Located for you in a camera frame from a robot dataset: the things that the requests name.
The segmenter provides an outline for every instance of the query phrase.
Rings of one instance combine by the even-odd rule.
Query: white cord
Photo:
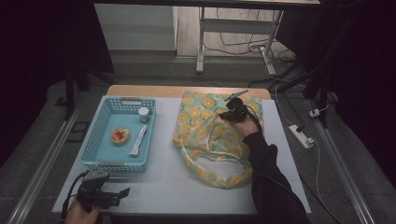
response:
[[[280,112],[281,112],[282,115],[283,115],[283,118],[285,118],[285,120],[286,120],[286,121],[288,122],[288,124],[291,126],[291,125],[292,125],[291,122],[286,118],[285,114],[283,113],[282,108],[280,107],[279,101],[277,100],[277,88],[278,88],[278,87],[279,87],[279,86],[276,86],[276,88],[275,88],[275,101],[276,101],[277,106],[279,107]]]
[[[335,219],[337,219],[337,221],[338,221],[339,223],[343,223],[340,219],[338,219],[337,217],[335,217],[335,215],[329,210],[329,208],[326,206],[326,204],[323,202],[323,200],[322,200],[321,197],[320,197],[319,185],[318,185],[318,176],[319,176],[319,167],[320,167],[320,147],[319,147],[318,140],[317,140],[315,137],[314,137],[314,139],[315,139],[315,142],[317,143],[317,146],[318,146],[318,169],[317,169],[317,193],[318,193],[318,197],[319,197],[320,201],[322,202],[323,206],[326,208],[326,210],[327,210],[330,214],[332,214],[332,216],[333,216]]]
[[[319,110],[319,112],[320,112],[320,111],[323,111],[323,110],[325,110],[325,109],[327,109],[327,107],[329,107],[329,101],[327,101],[326,107],[324,107],[323,109]]]

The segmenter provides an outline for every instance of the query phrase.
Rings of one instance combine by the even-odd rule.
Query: power strip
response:
[[[309,149],[313,146],[314,139],[307,138],[303,132],[297,132],[297,125],[289,126],[289,130],[293,133],[293,135],[297,138],[297,140],[301,143],[301,145],[305,149]]]

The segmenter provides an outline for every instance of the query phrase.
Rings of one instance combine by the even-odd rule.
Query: human hand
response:
[[[66,224],[94,224],[102,207],[94,207],[87,213],[81,203],[75,198],[67,211]]]
[[[231,121],[230,124],[231,126],[235,127],[235,129],[244,137],[250,135],[251,133],[256,133],[259,131],[256,123],[250,116],[247,116],[244,120],[239,122]]]

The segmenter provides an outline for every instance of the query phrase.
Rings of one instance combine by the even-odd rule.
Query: basket handle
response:
[[[124,166],[125,163],[122,161],[99,161],[100,166]]]
[[[140,97],[121,97],[121,102],[125,105],[142,105]]]

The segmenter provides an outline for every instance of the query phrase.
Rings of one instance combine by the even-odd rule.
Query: person's arm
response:
[[[101,210],[101,207],[94,207],[87,213],[75,198],[67,211],[65,224],[94,224]]]
[[[310,223],[303,204],[293,196],[289,181],[276,165],[277,147],[267,145],[251,118],[233,126],[245,136],[250,149],[248,160],[254,171],[251,194],[261,223]]]

